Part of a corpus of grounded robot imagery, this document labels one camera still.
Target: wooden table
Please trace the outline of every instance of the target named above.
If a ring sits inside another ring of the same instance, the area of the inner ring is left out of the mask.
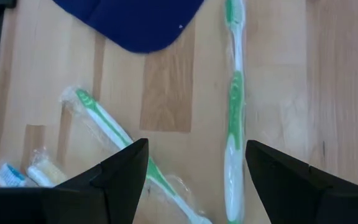
[[[358,184],[358,0],[247,5],[247,138]],[[79,85],[133,138],[149,138],[163,173],[182,178],[206,215],[224,223],[223,12],[223,1],[207,0],[171,47],[136,55],[51,0],[19,1],[6,11],[0,48],[0,163],[23,170],[46,146],[75,175],[111,155],[59,102]],[[135,222],[183,223],[150,200]],[[247,170],[246,206],[246,223],[269,222]]]

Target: wood grain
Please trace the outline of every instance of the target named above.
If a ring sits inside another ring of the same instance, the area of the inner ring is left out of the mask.
[[[225,223],[223,4],[205,1],[171,47],[139,55],[53,1],[19,1],[0,46],[0,163],[25,167],[35,142],[69,177],[111,156],[59,102],[82,86],[134,139],[149,138],[150,155],[186,183],[197,210]],[[247,139],[358,184],[358,0],[247,0],[247,23]],[[157,195],[142,197],[135,222],[184,223]],[[246,223],[269,223],[247,169],[246,208]]]
[[[140,128],[191,130],[195,23],[167,49],[146,56]]]

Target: small toothbrush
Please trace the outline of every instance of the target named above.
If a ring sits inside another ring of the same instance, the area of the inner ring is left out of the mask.
[[[234,74],[229,93],[229,121],[224,155],[224,199],[227,222],[243,223],[244,205],[244,107],[242,32],[246,25],[243,0],[226,0],[226,25],[234,39]]]
[[[108,136],[108,138],[117,145],[119,150],[133,143],[133,140],[124,131],[122,127],[104,110],[96,100],[86,91],[77,89],[75,93],[82,105],[86,108],[88,114]],[[177,194],[173,187],[168,183],[162,175],[160,169],[155,165],[151,157],[149,157],[149,166],[147,168],[146,178],[159,186],[166,195],[168,195],[187,215],[192,224],[212,224],[207,218],[198,215],[193,209]]]

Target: green and white toothbrush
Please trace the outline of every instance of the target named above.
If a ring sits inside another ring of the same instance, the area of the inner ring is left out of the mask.
[[[100,104],[86,91],[76,89],[75,94],[86,108],[88,114],[93,121],[102,129],[108,138],[116,144],[119,150],[133,143],[133,140],[124,131],[122,127],[114,120],[109,113],[104,110]],[[191,224],[212,224],[207,218],[198,215],[175,191],[162,175],[160,169],[155,165],[151,157],[149,157],[149,166],[147,168],[146,178],[160,187],[165,194],[170,197],[187,215]]]
[[[229,121],[224,154],[224,199],[227,222],[243,223],[244,205],[244,107],[245,76],[242,65],[242,33],[246,26],[243,0],[226,0],[226,25],[234,39],[234,74],[229,93]]]

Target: blue fabric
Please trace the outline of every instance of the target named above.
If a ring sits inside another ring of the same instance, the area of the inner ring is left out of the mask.
[[[54,0],[64,10],[136,53],[169,46],[203,0]]]

